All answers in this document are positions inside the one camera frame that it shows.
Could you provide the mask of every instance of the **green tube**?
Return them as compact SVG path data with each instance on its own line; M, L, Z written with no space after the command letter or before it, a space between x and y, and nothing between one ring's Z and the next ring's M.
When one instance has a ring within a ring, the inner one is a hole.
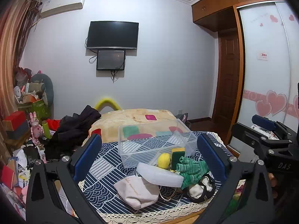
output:
M42 127L44 129L44 136L50 139L51 135L50 135L50 130L47 121L45 120L42 121Z

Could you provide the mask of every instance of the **red box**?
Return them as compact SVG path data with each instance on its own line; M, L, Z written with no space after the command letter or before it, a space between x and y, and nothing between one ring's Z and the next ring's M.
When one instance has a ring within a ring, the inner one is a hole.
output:
M6 117L2 123L4 129L7 131L16 130L24 121L26 120L26 115L24 111L16 111L10 116Z

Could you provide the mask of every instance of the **yellow ball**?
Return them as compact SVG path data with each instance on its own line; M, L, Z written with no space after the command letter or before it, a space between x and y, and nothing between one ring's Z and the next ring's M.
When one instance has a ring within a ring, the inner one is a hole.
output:
M167 169L170 164L170 154L162 153L161 156L159 156L157 163L158 167Z

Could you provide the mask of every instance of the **metal bolt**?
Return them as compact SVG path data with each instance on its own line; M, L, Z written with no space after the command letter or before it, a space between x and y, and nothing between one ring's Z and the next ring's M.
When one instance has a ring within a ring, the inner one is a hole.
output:
M62 157L62 161L68 161L68 160L70 160L70 157L69 157L69 156L63 156L63 157Z
M235 156L230 156L229 160L232 162L236 162L238 159Z
M41 159L36 160L36 161L35 161L35 164L36 164L36 165L41 165Z
M263 165L264 165L264 161L261 160L261 159L259 159L259 160L258 160L258 164L263 166Z

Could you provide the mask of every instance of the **blue gripper pad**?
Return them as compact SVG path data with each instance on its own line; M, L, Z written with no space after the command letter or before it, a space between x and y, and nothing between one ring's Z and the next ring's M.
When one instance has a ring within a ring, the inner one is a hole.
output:
M78 183L83 181L102 147L102 138L92 134L85 145L72 155L70 170L73 180Z
M257 114L252 116L252 123L254 123L255 125L258 125L268 131L276 130L276 126L273 121L268 120L267 118L261 117Z
M201 134L197 138L197 148L203 155L203 158L206 161L215 180L220 181L222 184L224 184L227 179L225 174L226 166L218 156L219 153L221 154L221 152L219 151L222 151L223 158L226 160L227 156L224 151L220 147L215 146L215 144L209 139L207 134Z

